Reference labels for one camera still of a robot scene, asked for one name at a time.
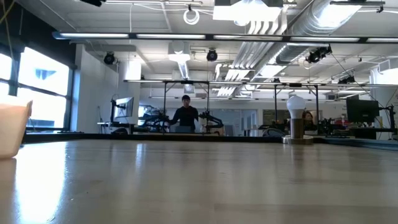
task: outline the table surface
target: table surface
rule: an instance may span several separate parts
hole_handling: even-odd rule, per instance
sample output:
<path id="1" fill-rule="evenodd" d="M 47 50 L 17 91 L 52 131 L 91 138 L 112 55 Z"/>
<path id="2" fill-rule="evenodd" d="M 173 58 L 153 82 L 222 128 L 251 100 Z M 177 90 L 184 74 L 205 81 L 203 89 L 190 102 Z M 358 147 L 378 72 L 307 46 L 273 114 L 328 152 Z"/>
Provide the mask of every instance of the table surface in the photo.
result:
<path id="1" fill-rule="evenodd" d="M 398 153 L 80 140 L 0 161 L 0 223 L 396 223 Z"/>

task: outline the security camera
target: security camera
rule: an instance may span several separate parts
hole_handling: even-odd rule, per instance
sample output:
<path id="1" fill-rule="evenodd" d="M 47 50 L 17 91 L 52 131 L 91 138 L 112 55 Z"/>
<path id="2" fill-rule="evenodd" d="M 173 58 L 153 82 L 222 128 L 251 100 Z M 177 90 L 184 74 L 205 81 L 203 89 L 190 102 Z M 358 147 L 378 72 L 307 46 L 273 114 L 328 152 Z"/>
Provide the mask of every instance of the security camera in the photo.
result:
<path id="1" fill-rule="evenodd" d="M 208 62 L 215 62 L 217 60 L 217 53 L 215 49 L 210 49 L 206 57 Z"/>
<path id="2" fill-rule="evenodd" d="M 82 2 L 91 4 L 93 6 L 101 7 L 102 2 L 106 2 L 106 0 L 80 0 Z"/>
<path id="3" fill-rule="evenodd" d="M 116 63 L 116 58 L 114 57 L 114 52 L 107 52 L 104 58 L 104 63 L 107 65 L 113 65 Z"/>

